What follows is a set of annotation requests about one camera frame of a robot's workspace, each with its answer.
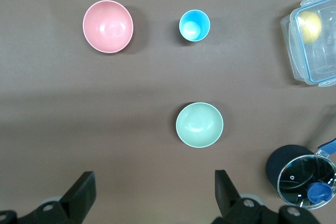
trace gray table surface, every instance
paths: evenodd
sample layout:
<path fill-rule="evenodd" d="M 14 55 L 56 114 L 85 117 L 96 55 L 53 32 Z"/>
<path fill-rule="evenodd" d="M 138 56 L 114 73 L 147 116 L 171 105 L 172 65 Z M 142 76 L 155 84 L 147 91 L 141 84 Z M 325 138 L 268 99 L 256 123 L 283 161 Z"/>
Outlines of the gray table surface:
<path fill-rule="evenodd" d="M 98 195 L 84 223 L 210 223 L 214 171 L 225 169 L 240 193 L 277 211 L 269 154 L 336 136 L 336 87 L 295 81 L 284 46 L 280 20 L 302 0 L 115 0 L 134 34 L 112 55 L 82 33 L 96 1 L 0 0 L 0 209 L 25 215 L 93 170 Z M 194 8 L 212 26 L 191 44 L 178 22 Z M 225 119 L 204 149 L 174 129 L 195 101 Z M 312 213 L 335 223 L 335 205 Z"/>

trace cup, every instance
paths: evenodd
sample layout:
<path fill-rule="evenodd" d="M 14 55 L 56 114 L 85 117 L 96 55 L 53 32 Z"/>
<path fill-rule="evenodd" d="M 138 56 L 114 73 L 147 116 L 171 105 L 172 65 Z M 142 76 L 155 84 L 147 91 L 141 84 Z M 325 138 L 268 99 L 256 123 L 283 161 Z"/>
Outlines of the cup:
<path fill-rule="evenodd" d="M 189 10 L 180 19 L 180 33 L 189 41 L 204 39 L 210 31 L 210 19 L 201 10 Z"/>
<path fill-rule="evenodd" d="M 280 198 L 308 210 L 327 204 L 336 193 L 336 166 L 328 157 L 336 152 L 336 138 L 316 153 L 300 145 L 276 149 L 266 163 L 266 175 Z"/>

